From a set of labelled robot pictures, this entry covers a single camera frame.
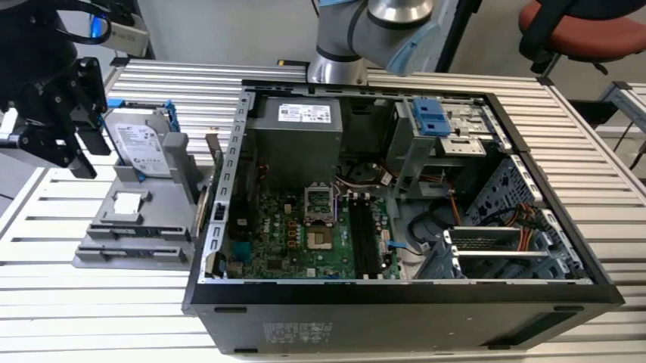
chair backrest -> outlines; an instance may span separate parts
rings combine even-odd
[[[544,44],[563,16],[587,20],[609,20],[623,17],[646,5],[646,0],[536,0],[540,9],[523,31],[519,52],[533,63],[548,61]]]
[[[561,0],[537,0],[540,4]],[[637,11],[646,0],[576,0],[569,2],[564,15],[587,20],[609,20]]]

power supply label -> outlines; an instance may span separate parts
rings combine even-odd
[[[288,123],[332,123],[329,106],[321,104],[281,104],[278,121]]]
[[[326,343],[332,334],[332,323],[264,323],[264,338],[268,343]]]
[[[145,125],[114,125],[118,141],[132,166],[148,176],[168,176],[170,170],[154,130]]]

motherboard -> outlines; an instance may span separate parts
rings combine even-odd
[[[232,241],[228,278],[398,278],[381,198],[324,185],[264,191],[254,213],[248,240]]]

red office chair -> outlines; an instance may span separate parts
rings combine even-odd
[[[532,72],[547,76],[557,58],[592,63],[616,61],[646,50],[646,25],[624,16],[646,0],[532,0],[519,13],[520,54]]]

chair seat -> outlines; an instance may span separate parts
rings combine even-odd
[[[531,1],[519,13],[524,31],[540,3]],[[646,25],[625,17],[612,20],[584,20],[564,16],[552,32],[545,48],[569,57],[611,60],[646,50]]]

